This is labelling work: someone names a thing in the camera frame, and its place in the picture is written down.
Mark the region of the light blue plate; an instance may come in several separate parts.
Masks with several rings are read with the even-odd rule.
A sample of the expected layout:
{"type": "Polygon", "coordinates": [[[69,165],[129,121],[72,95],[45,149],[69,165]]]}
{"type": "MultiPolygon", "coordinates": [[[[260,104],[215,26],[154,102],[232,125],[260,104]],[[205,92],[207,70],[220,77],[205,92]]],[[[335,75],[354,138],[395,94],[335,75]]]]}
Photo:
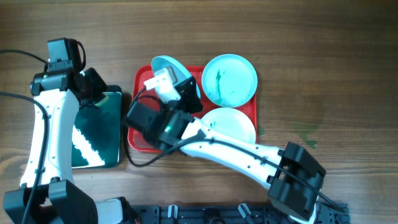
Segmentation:
{"type": "MultiPolygon", "coordinates": [[[[153,74],[165,67],[171,66],[177,77],[177,82],[174,84],[175,89],[177,90],[177,85],[182,84],[183,81],[187,81],[189,78],[192,77],[192,74],[188,71],[188,69],[181,64],[178,60],[168,56],[168,55],[161,55],[156,56],[152,59],[151,67],[153,74]]],[[[181,99],[181,94],[178,92],[178,100],[181,99]]]]}
{"type": "Polygon", "coordinates": [[[207,98],[226,108],[236,108],[250,101],[257,84],[257,72],[252,63],[236,54],[213,58],[201,75],[201,86],[207,98]]]}

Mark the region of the white plate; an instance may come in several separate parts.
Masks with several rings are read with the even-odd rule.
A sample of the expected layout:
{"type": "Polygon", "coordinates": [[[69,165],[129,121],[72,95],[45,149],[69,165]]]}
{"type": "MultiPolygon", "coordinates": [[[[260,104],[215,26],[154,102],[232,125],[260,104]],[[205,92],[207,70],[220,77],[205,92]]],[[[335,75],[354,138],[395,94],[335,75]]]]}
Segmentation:
{"type": "Polygon", "coordinates": [[[252,121],[243,112],[234,108],[213,109],[201,120],[227,136],[245,142],[256,142],[256,130],[252,121]]]}

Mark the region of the green yellow sponge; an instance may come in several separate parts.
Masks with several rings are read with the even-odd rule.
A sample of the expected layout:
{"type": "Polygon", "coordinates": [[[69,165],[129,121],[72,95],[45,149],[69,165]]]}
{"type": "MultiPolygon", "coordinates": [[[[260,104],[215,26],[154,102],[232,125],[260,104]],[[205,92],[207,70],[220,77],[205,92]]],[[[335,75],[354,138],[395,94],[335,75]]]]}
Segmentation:
{"type": "Polygon", "coordinates": [[[101,99],[95,104],[97,107],[101,107],[109,100],[109,96],[107,94],[102,94],[101,99]]]}

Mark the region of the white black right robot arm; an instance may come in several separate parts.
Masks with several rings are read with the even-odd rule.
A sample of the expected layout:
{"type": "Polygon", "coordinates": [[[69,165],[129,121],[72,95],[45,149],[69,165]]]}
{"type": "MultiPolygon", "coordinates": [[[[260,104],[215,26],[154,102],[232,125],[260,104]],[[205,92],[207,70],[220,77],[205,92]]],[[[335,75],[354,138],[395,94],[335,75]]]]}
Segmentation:
{"type": "Polygon", "coordinates": [[[166,154],[181,151],[229,167],[263,186],[272,206],[293,220],[315,219],[326,171],[306,149],[292,142],[285,149],[244,142],[179,109],[184,93],[189,102],[198,98],[197,84],[192,76],[175,75],[172,67],[156,71],[144,87],[169,106],[150,114],[142,131],[149,144],[166,154]]]}

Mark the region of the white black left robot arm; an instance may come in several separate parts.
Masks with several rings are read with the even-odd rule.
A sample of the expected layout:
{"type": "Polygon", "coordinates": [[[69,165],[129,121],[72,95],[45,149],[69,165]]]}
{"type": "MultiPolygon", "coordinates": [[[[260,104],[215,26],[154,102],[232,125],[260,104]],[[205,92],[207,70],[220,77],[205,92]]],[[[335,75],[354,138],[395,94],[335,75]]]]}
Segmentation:
{"type": "Polygon", "coordinates": [[[94,68],[38,73],[30,84],[34,137],[20,188],[6,192],[4,209],[14,223],[127,223],[124,198],[95,202],[73,180],[72,150],[91,158],[98,148],[120,150],[121,108],[96,105],[108,86],[94,68]]]}

